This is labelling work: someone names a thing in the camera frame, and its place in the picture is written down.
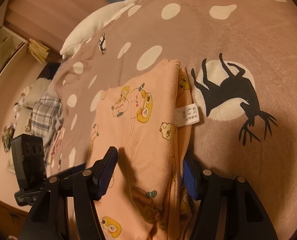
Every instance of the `pink curtain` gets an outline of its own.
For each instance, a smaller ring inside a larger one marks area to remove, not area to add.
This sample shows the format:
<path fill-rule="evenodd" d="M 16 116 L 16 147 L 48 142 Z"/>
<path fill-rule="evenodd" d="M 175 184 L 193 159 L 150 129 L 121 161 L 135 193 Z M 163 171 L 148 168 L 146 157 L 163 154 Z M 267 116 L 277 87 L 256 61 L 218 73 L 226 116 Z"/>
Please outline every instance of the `pink curtain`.
<path fill-rule="evenodd" d="M 4 25 L 59 52 L 70 32 L 106 0 L 10 0 Z"/>

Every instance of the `polka dot blanket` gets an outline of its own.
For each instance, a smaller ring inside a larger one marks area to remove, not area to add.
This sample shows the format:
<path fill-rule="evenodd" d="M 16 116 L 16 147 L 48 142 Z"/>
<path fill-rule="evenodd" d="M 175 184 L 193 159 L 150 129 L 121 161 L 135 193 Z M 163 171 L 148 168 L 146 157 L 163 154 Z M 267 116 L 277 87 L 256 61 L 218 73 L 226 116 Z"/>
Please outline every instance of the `polka dot blanket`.
<path fill-rule="evenodd" d="M 52 173 L 87 161 L 101 90 L 122 86 L 164 58 L 186 68 L 199 107 L 190 153 L 219 176 L 246 177 L 279 239 L 289 239 L 297 229 L 292 0 L 142 0 L 123 12 L 54 78 L 65 118 Z M 184 238 L 189 234 L 188 228 Z"/>

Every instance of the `plaid shirt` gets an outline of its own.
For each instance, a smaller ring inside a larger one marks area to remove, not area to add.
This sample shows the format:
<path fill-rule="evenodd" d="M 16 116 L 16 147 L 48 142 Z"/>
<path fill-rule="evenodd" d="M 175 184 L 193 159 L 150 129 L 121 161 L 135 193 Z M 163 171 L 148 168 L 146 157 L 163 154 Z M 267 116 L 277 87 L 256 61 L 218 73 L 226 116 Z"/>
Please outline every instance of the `plaid shirt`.
<path fill-rule="evenodd" d="M 33 106 L 31 134 L 44 138 L 50 128 L 55 126 L 56 119 L 61 116 L 63 106 L 58 98 L 48 94 L 35 102 Z"/>

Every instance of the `goose plush toy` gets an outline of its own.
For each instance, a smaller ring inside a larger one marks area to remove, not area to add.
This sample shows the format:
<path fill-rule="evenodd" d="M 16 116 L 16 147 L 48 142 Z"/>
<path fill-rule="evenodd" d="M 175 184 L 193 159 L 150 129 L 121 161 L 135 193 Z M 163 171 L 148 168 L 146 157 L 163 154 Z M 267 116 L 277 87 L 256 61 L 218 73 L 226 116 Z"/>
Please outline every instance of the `goose plush toy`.
<path fill-rule="evenodd" d="M 73 56 L 82 46 L 83 41 L 91 38 L 95 31 L 98 31 L 116 20 L 128 8 L 140 0 L 125 0 L 108 4 L 82 20 L 66 38 L 60 51 L 63 59 Z"/>

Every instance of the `clothing label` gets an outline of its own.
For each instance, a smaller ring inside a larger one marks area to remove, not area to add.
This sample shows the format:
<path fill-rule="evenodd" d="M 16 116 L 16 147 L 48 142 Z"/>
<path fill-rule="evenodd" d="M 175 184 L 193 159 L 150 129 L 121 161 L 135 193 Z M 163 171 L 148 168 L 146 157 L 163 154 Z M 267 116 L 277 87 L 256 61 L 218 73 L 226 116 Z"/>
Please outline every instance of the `clothing label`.
<path fill-rule="evenodd" d="M 194 124 L 200 121 L 196 104 L 175 109 L 174 122 L 176 127 Z"/>

